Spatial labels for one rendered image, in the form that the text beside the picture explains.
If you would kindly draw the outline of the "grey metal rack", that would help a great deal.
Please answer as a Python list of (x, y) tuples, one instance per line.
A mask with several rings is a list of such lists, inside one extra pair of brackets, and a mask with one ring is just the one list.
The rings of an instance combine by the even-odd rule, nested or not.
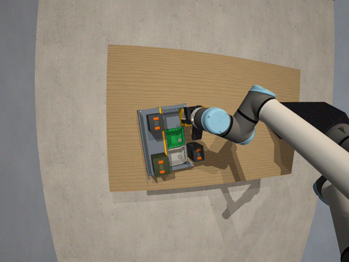
[[(172, 105), (172, 106), (165, 106), (165, 107), (163, 106), (160, 108), (164, 118), (165, 130), (170, 128), (183, 127), (184, 140), (185, 140), (184, 126), (180, 125), (180, 117), (179, 117), (179, 110), (178, 110), (183, 107), (187, 107), (187, 104), (183, 103), (181, 105)], [(155, 175), (152, 167), (151, 155), (157, 154), (157, 153), (163, 153), (163, 152), (165, 153), (165, 150), (164, 150), (162, 131), (150, 133), (150, 131), (148, 130), (146, 115), (159, 113), (159, 107), (144, 109), (144, 110), (137, 110), (137, 111), (138, 111), (138, 122), (139, 122), (146, 170), (148, 172), (148, 179), (150, 180), (149, 176)], [(189, 162), (188, 160), (182, 164), (175, 165), (175, 166), (170, 166), (170, 162), (169, 162), (170, 173), (172, 170), (187, 168), (191, 166), (193, 166), (193, 162)]]

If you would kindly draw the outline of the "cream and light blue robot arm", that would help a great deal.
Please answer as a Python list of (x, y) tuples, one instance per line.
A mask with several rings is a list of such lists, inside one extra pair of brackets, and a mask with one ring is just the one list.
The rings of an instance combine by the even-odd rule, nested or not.
[(204, 130), (246, 145), (258, 121), (264, 122), (322, 174), (313, 190), (330, 207), (341, 262), (349, 262), (349, 125), (337, 124), (323, 134), (275, 98), (253, 85), (233, 116), (218, 107), (196, 108), (191, 138), (202, 139)]

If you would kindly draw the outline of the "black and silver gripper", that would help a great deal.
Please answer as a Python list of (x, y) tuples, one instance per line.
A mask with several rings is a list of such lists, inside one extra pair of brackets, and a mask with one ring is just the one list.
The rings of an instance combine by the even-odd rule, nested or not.
[(192, 124), (191, 123), (191, 114), (196, 108), (199, 108), (199, 107), (203, 107), (203, 106), (197, 105), (196, 107), (195, 106), (183, 107), (184, 110), (182, 111), (182, 118), (181, 118), (182, 121), (181, 122), (184, 124), (188, 124), (188, 125)]

